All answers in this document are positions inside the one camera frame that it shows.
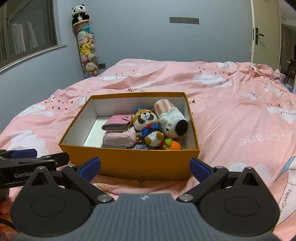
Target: pink pouch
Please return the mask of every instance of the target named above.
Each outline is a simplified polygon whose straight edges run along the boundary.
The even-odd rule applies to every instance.
[[[136,143],[136,130],[132,126],[125,132],[108,132],[103,135],[104,145],[131,147]]]

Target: plush keychain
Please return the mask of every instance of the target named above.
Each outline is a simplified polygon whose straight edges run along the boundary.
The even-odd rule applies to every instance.
[[[92,76],[95,76],[96,73],[97,73],[97,71],[96,71],[97,68],[98,67],[93,62],[89,62],[85,66],[85,73],[89,74],[89,75],[92,75]]]
[[[167,99],[154,104],[161,131],[168,138],[178,138],[187,132],[188,122],[182,112]]]
[[[160,148],[164,150],[181,150],[181,144],[177,141],[173,141],[171,138],[165,139],[161,144]]]
[[[145,108],[136,109],[131,122],[137,131],[137,137],[144,138],[147,145],[153,147],[160,145],[164,135],[160,131],[157,116],[152,110]]]

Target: knitted carrot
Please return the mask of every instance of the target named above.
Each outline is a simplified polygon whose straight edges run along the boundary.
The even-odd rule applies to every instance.
[[[181,150],[181,144],[177,141],[173,141],[171,138],[165,140],[165,145],[163,146],[165,150]]]

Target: wall outlet panel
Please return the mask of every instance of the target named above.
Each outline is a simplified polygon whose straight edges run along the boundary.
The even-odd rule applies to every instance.
[[[193,19],[193,24],[200,24],[200,19],[199,18],[194,18]]]
[[[170,17],[170,23],[175,23],[176,22],[176,18],[175,17]]]
[[[187,23],[193,23],[193,18],[187,18]]]
[[[187,17],[170,17],[170,23],[200,24],[200,19]]]
[[[106,64],[102,63],[102,64],[98,64],[98,69],[105,69],[106,68]]]

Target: bed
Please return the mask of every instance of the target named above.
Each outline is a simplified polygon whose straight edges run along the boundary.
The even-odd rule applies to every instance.
[[[1,149],[35,148],[38,156],[60,152],[58,142],[91,95],[134,91],[187,94],[200,143],[199,158],[231,171],[253,166],[279,204],[274,233],[283,241],[296,234],[296,96],[279,71],[252,63],[160,62],[124,59],[98,77],[82,80],[18,114],[0,135]],[[139,182],[98,175],[93,184],[115,199],[119,193],[170,192],[174,198],[198,184]],[[1,205],[3,218],[20,188]],[[12,237],[7,227],[0,227]]]

